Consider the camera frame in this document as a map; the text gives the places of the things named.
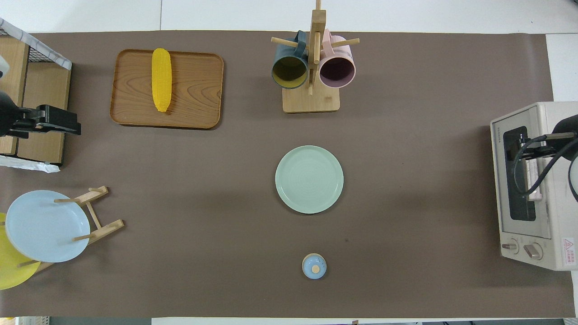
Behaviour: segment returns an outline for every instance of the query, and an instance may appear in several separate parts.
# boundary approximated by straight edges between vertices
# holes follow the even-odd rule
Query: yellow corn
[[[165,49],[153,52],[153,101],[159,112],[166,112],[171,103],[173,75],[171,55]]]

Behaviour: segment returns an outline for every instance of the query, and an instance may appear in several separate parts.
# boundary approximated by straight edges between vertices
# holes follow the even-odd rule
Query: warning label
[[[576,265],[576,248],[574,238],[562,238],[564,247],[564,265]]]

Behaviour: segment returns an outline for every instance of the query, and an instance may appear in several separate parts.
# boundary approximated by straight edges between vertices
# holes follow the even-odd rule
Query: white tile floor
[[[314,0],[0,0],[0,17],[28,32],[159,29],[308,30]],[[578,101],[578,4],[572,0],[323,0],[336,31],[547,35],[554,100]],[[573,272],[578,309],[578,272]],[[213,319],[219,324],[335,324],[354,319]],[[207,324],[203,318],[153,324]],[[384,323],[365,319],[363,323]]]

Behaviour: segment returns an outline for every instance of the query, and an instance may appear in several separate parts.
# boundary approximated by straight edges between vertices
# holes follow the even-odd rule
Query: pink mug
[[[328,29],[323,33],[323,49],[319,56],[319,78],[330,88],[341,88],[348,85],[355,77],[355,64],[349,45],[331,47],[331,43],[345,40],[331,35]]]

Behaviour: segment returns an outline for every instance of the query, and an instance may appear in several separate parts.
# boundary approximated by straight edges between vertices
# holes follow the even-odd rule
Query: oven door
[[[541,110],[534,106],[497,121],[492,127],[496,137],[494,146],[502,231],[550,239],[550,220],[546,195],[543,192],[544,183],[539,187],[542,197],[529,200],[515,192],[514,175],[507,172],[513,168],[513,156],[517,152],[516,144],[519,143],[520,137],[534,138],[541,135],[540,113]],[[534,160],[532,164],[522,161],[518,163],[516,179],[520,183],[519,186],[521,188],[525,186],[527,169],[533,169],[534,173],[538,173],[542,171],[544,165],[543,158]]]

